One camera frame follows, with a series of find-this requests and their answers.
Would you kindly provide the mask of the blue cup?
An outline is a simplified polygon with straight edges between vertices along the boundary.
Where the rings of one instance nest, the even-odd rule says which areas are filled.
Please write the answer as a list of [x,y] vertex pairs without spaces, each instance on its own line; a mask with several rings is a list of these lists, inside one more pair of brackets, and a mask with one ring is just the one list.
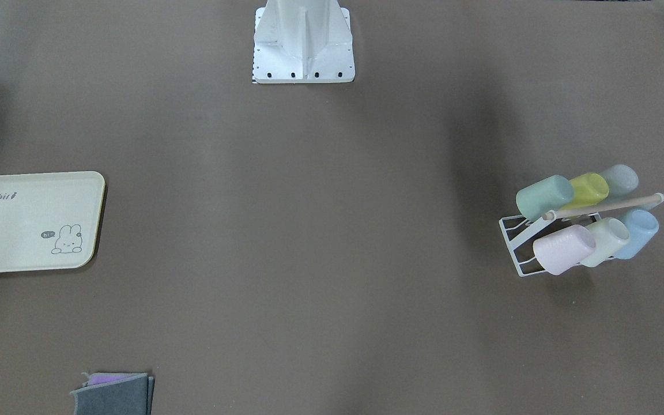
[[613,254],[618,259],[634,258],[659,231],[659,221],[648,210],[632,209],[618,219],[627,227],[630,234],[628,244]]

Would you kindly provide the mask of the grey cup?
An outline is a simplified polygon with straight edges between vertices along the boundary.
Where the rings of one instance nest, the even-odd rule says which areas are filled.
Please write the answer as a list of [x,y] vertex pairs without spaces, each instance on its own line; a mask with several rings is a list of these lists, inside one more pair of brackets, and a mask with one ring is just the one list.
[[599,173],[609,188],[605,203],[627,199],[639,186],[640,179],[637,173],[627,165],[612,165]]

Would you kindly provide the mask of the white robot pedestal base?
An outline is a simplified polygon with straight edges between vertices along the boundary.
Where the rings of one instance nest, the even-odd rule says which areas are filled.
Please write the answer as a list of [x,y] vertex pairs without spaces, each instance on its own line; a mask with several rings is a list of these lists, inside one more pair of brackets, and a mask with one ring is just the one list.
[[255,11],[256,84],[353,82],[350,11],[337,1],[268,1]]

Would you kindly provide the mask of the cream white cup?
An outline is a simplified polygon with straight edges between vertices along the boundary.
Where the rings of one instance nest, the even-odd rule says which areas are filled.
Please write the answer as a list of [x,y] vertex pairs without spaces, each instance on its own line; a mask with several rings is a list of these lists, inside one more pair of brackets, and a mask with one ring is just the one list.
[[587,258],[579,262],[583,266],[595,267],[600,265],[614,253],[627,246],[631,239],[627,226],[613,217],[602,218],[588,224],[587,229],[595,239],[595,249]]

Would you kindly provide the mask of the purple cloth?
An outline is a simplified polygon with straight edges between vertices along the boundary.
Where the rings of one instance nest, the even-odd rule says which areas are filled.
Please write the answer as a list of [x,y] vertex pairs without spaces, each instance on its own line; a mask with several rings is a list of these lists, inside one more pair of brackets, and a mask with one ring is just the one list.
[[82,386],[85,388],[89,386],[95,386],[96,384],[113,383],[116,381],[121,381],[130,378],[131,376],[135,375],[136,373],[106,373],[106,372],[90,373],[90,375],[87,375],[87,381],[84,384],[82,384]]

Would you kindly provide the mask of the grey folded cloth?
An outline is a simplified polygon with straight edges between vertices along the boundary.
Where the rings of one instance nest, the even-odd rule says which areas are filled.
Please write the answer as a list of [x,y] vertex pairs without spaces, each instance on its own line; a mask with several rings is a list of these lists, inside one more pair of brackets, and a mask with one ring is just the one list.
[[71,391],[74,414],[150,414],[154,377],[136,374],[113,383],[96,384]]

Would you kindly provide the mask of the pink cup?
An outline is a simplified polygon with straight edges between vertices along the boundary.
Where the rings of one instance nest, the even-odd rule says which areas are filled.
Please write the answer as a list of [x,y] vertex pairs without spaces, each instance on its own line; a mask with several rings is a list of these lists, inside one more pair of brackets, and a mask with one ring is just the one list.
[[595,237],[587,228],[572,224],[535,240],[533,252],[545,271],[557,276],[592,255],[596,246]]

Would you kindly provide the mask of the yellow cup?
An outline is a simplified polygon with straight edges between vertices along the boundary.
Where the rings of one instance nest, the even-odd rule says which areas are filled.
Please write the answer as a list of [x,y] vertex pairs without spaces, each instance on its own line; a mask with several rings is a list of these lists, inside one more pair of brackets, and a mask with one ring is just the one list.
[[588,172],[569,180],[574,190],[574,199],[561,210],[570,210],[597,205],[609,196],[609,185],[598,173]]

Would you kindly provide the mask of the cream rabbit tray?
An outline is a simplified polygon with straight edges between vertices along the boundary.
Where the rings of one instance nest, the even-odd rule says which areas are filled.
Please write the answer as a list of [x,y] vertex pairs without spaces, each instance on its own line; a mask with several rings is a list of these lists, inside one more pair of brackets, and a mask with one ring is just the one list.
[[0,175],[0,273],[89,263],[104,194],[96,171]]

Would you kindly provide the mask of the green cup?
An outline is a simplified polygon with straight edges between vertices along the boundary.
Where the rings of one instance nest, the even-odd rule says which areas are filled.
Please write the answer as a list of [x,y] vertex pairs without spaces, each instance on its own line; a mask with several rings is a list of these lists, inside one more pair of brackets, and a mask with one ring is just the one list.
[[544,213],[568,205],[574,197],[569,179],[553,175],[519,190],[515,202],[521,215],[528,221],[537,221]]

